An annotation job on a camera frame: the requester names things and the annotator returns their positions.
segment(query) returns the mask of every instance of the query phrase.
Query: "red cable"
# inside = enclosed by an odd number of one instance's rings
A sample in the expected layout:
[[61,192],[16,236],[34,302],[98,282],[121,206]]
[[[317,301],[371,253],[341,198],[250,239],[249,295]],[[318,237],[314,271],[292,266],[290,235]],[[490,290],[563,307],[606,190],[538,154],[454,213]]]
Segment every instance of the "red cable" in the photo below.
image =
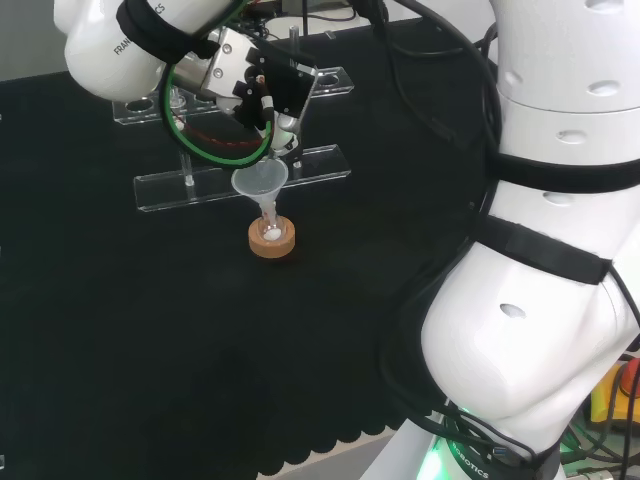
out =
[[221,145],[224,147],[251,147],[251,146],[262,145],[261,138],[256,140],[251,140],[250,142],[244,142],[244,141],[243,142],[223,142],[221,140],[218,140],[217,138],[209,137],[206,134],[202,133],[197,128],[192,127],[185,120],[180,118],[180,116],[177,115],[173,110],[171,110],[171,113],[177,120],[180,120],[184,124],[186,129],[188,129],[190,132],[195,134],[195,136],[197,136],[200,140],[204,140],[205,142],[210,142],[210,143],[213,143],[214,145]]

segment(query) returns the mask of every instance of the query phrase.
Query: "black table surface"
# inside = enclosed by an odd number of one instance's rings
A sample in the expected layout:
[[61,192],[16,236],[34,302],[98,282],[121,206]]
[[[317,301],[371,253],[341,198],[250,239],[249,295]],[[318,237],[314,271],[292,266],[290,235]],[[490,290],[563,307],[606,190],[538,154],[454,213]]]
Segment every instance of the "black table surface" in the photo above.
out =
[[[428,24],[393,30],[452,45]],[[380,313],[464,236],[481,150],[413,122],[370,29],[302,47],[356,85],[304,124],[352,175],[282,192],[297,245],[276,263],[249,251],[247,199],[136,211],[132,178],[178,166],[158,123],[114,123],[67,73],[0,84],[1,476],[254,479],[401,424],[373,368]],[[469,60],[399,67],[422,111],[477,137]]]

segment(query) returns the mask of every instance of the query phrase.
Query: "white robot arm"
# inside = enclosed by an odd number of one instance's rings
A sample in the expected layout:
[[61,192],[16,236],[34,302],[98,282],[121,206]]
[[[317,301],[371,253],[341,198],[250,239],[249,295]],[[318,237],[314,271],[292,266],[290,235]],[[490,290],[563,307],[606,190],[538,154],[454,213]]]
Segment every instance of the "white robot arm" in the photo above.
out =
[[[137,100],[160,81],[164,63],[122,33],[116,20],[121,0],[56,0],[55,22],[67,34],[69,72],[86,90],[116,102]],[[230,2],[158,0],[149,2],[164,20],[193,34]]]
[[[73,77],[98,96],[126,102],[153,90],[164,65],[123,35],[115,18],[120,3],[56,0],[55,19],[69,36],[65,54]],[[500,151],[560,166],[639,159],[640,0],[491,3],[500,35]],[[223,0],[149,4],[190,34],[229,6]],[[238,65],[244,57],[223,60]],[[237,74],[216,81],[210,67],[187,58],[179,76],[191,88],[233,98],[229,80]],[[640,292],[640,276],[633,275],[639,270],[632,268],[640,261],[640,187],[575,194],[501,181],[490,215],[614,260],[631,274],[625,280],[632,292]],[[611,276],[588,285],[475,243],[435,299],[422,345],[429,371],[456,405],[540,453],[557,445],[581,402],[638,332]],[[466,468],[462,453],[449,447],[440,442],[448,478],[487,478],[477,466]],[[541,475],[565,478],[561,468]]]

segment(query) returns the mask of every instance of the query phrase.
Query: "red button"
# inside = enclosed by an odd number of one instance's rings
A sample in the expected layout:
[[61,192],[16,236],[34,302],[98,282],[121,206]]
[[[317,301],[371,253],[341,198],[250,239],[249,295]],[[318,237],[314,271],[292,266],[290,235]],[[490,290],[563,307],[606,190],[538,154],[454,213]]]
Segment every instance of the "red button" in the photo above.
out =
[[[640,367],[640,358],[634,358],[627,364],[627,368],[625,368],[622,373],[620,389],[627,395],[629,395],[633,388],[633,377],[638,371],[638,367]],[[636,387],[636,398],[640,398],[640,388],[638,387]]]

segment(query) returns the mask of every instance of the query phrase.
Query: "black strap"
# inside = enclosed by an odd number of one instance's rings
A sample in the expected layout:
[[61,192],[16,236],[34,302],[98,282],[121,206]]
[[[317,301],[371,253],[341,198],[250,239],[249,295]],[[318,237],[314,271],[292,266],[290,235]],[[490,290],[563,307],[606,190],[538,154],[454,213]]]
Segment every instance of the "black strap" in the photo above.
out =
[[116,19],[129,40],[145,52],[175,65],[189,52],[200,58],[211,58],[219,45],[207,39],[194,38],[175,28],[160,16],[146,0],[125,0],[118,8]]
[[505,182],[547,192],[608,193],[640,185],[640,160],[615,165],[575,166],[487,153],[487,171]]
[[589,285],[602,282],[611,268],[611,260],[492,216],[480,226],[477,241],[532,268]]

